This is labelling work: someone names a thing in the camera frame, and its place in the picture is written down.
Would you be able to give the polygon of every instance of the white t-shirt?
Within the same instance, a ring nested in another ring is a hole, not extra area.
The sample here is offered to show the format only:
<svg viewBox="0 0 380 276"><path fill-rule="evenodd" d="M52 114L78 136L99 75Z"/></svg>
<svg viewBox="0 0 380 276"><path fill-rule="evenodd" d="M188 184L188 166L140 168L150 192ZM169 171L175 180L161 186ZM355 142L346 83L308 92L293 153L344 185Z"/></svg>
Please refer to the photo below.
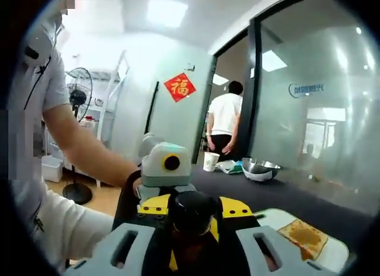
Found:
<svg viewBox="0 0 380 276"><path fill-rule="evenodd" d="M242 110L243 98L227 93L216 97L210 104L209 113L214 115L212 135L232 135L236 117Z"/></svg>
<svg viewBox="0 0 380 276"><path fill-rule="evenodd" d="M42 113L69 103L63 61L55 49L24 110L34 83L40 76L38 70L25 64L18 66L7 107L9 180L21 217L32 225L46 196L41 170Z"/></svg>

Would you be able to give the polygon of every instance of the standing fan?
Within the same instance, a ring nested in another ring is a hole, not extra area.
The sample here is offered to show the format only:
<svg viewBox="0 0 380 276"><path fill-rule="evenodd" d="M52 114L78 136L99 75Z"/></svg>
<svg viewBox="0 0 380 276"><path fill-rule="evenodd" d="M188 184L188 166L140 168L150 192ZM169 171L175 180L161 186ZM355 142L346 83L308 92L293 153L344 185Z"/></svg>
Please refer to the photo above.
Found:
<svg viewBox="0 0 380 276"><path fill-rule="evenodd" d="M93 94L93 80L85 68L75 68L66 74L66 86L69 89L71 109L78 122L86 115ZM77 173L71 165L72 184L64 187L62 193L67 199L82 205L91 201L93 193L89 187L77 183Z"/></svg>

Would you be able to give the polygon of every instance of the toast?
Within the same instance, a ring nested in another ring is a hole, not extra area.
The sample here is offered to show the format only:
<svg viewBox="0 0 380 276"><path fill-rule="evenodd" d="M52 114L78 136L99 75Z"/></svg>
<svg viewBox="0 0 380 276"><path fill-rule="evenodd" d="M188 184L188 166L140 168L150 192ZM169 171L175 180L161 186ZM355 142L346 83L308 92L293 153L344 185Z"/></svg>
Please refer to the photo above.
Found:
<svg viewBox="0 0 380 276"><path fill-rule="evenodd" d="M325 233L301 220L295 220L278 232L301 249L302 260L316 260L328 240Z"/></svg>

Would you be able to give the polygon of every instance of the white cup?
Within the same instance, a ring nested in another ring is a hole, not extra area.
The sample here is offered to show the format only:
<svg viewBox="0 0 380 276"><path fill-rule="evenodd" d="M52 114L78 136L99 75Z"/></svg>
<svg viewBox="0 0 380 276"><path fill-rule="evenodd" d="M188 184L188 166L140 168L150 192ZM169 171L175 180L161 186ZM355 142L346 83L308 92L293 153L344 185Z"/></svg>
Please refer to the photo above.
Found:
<svg viewBox="0 0 380 276"><path fill-rule="evenodd" d="M203 170L208 172L215 171L215 165L218 162L219 156L217 153L204 153Z"/></svg>

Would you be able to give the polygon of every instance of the metal bowl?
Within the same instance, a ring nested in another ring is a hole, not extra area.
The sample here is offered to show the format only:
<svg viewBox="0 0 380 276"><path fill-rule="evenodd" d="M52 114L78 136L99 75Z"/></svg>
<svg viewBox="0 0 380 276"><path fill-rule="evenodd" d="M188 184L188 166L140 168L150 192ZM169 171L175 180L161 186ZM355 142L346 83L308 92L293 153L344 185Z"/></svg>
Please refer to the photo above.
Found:
<svg viewBox="0 0 380 276"><path fill-rule="evenodd" d="M242 159L242 168L244 175L253 181L263 182L275 178L280 166L270 163L269 161L258 161L252 158Z"/></svg>

